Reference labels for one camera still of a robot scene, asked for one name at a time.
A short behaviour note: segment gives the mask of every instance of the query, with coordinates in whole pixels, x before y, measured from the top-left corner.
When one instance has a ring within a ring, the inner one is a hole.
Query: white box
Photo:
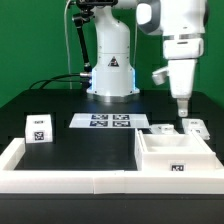
[[[26,119],[26,143],[52,142],[51,116],[28,115]]]
[[[196,132],[151,135],[136,131],[135,139],[139,171],[207,171],[216,168],[216,154]]]

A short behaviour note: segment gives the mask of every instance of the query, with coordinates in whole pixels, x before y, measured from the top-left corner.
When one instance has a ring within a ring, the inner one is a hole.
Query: cable
[[[33,86],[35,86],[36,84],[38,84],[38,83],[41,83],[41,82],[47,82],[47,81],[50,81],[50,82],[78,82],[78,83],[80,83],[80,81],[71,81],[71,80],[55,80],[55,79],[43,79],[43,80],[39,80],[39,81],[37,81],[37,82],[35,82],[35,83],[33,83],[30,87],[29,87],[29,89],[32,89],[33,88]]]
[[[75,74],[65,74],[65,75],[59,75],[59,76],[55,76],[51,79],[49,79],[48,81],[46,81],[45,83],[43,83],[39,89],[43,89],[46,85],[48,85],[50,82],[52,82],[53,80],[56,80],[56,79],[62,79],[62,78],[71,78],[71,77],[80,77],[80,74],[79,73],[75,73]]]
[[[135,45],[134,45],[134,56],[133,56],[133,68],[136,69],[136,52],[138,43],[138,24],[135,22]]]
[[[68,59],[68,73],[71,74],[71,54],[70,54],[70,47],[69,47],[69,40],[68,40],[68,26],[67,26],[67,10],[72,0],[68,0],[65,6],[64,11],[64,28],[65,28],[65,43],[66,43],[66,50],[67,50],[67,59]]]

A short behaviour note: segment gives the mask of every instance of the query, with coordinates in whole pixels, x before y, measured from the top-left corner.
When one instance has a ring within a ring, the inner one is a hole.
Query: white frame
[[[23,194],[224,194],[224,169],[214,171],[18,171],[25,153],[15,138],[0,156],[0,193]]]

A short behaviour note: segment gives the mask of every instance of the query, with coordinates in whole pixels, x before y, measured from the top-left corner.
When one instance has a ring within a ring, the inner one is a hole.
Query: black table
[[[136,170],[133,129],[71,129],[74,113],[146,114],[150,124],[170,123],[183,133],[168,91],[142,91],[138,100],[113,104],[79,90],[29,90],[0,109],[0,150],[24,137],[27,115],[51,114],[54,142],[26,145],[16,169]],[[194,92],[189,118],[204,120],[206,143],[223,162],[224,110]],[[0,195],[0,223],[223,223],[223,211],[223,195]]]

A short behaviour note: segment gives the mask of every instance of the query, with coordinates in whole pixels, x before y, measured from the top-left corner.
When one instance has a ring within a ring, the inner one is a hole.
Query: green wall
[[[1,0],[0,4],[0,106],[27,89],[33,82],[68,73],[64,38],[63,14],[65,0]],[[205,35],[205,54],[199,60],[194,90],[204,92],[224,107],[224,1],[210,0],[210,20]],[[68,13],[68,18],[76,10]],[[131,58],[135,31],[135,11],[117,10],[115,17],[131,29]],[[76,30],[68,23],[72,52],[72,71],[82,70],[82,57]],[[84,31],[90,61],[96,63],[96,34],[94,24]],[[138,31],[136,55],[137,85],[140,89],[156,87],[151,80],[153,70],[164,66],[161,37],[146,36]],[[69,88],[67,83],[52,84],[49,88]]]

